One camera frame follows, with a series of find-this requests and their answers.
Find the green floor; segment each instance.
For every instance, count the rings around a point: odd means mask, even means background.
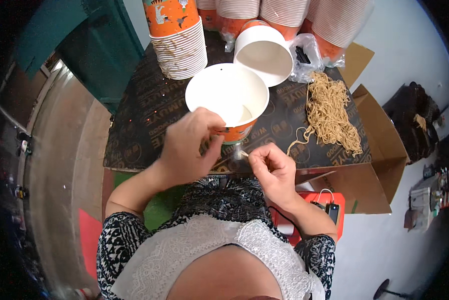
[[[114,172],[114,188],[132,176],[134,174]],[[178,185],[154,196],[144,211],[146,228],[152,231],[169,220],[184,192],[185,186]]]

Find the wooden table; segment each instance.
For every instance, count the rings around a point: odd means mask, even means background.
[[[233,53],[224,52],[224,42],[218,33],[205,32],[205,38],[208,66],[233,62]],[[336,68],[327,68],[325,73],[334,80],[342,80]],[[149,44],[145,57],[123,94],[109,132],[103,165],[124,172],[142,171],[151,165],[161,153],[167,126],[189,111],[185,104],[185,90],[189,81],[166,78]],[[269,105],[257,119],[251,133],[240,144],[221,148],[221,158],[211,170],[212,174],[250,173],[247,162],[237,155],[240,150],[249,153],[254,148],[273,142],[286,151],[296,139],[296,129],[307,127],[306,84],[286,80],[269,88],[269,91]],[[342,146],[325,145],[321,141],[317,143],[316,135],[311,135],[308,144],[295,144],[291,148],[290,154],[296,161],[297,169],[303,170],[303,173],[313,173],[313,170],[318,173],[319,170],[327,169],[320,167],[371,162],[365,130],[352,97],[346,111],[361,136],[363,153],[353,157]],[[298,136],[303,140],[302,131],[299,131]]]

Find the concrete floor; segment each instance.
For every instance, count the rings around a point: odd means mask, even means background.
[[[414,0],[375,2],[355,40],[375,56],[351,91],[364,84],[382,105],[403,83],[416,81],[440,108],[449,104],[449,55],[423,9]],[[97,289],[83,265],[77,208],[101,220],[109,114],[65,69],[41,109],[29,160],[32,225],[44,270],[58,296],[65,298],[67,287]],[[449,212],[438,216],[426,233],[407,233],[403,221],[408,192],[433,159],[405,168],[391,215],[346,215],[332,299],[371,299],[387,278],[397,292],[419,294],[429,282],[449,246]]]

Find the black and white patterned top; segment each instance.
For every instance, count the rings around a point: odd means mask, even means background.
[[[96,257],[98,285],[103,297],[119,299],[111,292],[111,287],[131,256],[147,238],[203,213],[224,221],[244,223],[254,219],[261,220],[273,235],[288,243],[287,237],[273,225],[257,180],[230,180],[226,188],[221,189],[218,179],[204,178],[187,187],[181,204],[171,219],[157,230],[148,231],[140,218],[125,212],[114,213],[104,221]],[[331,296],[335,247],[331,237],[317,235],[300,241],[294,248],[306,266],[321,280],[326,300]]]

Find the woman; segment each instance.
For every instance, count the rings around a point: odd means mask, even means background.
[[[198,108],[171,125],[161,157],[118,186],[99,239],[98,281],[106,299],[329,299],[336,226],[295,192],[295,163],[275,144],[255,149],[258,179],[225,188],[206,176],[221,153],[210,130],[224,127]],[[149,232],[143,211],[156,193],[192,183],[171,219]],[[293,215],[303,240],[293,247],[273,226],[264,195]]]

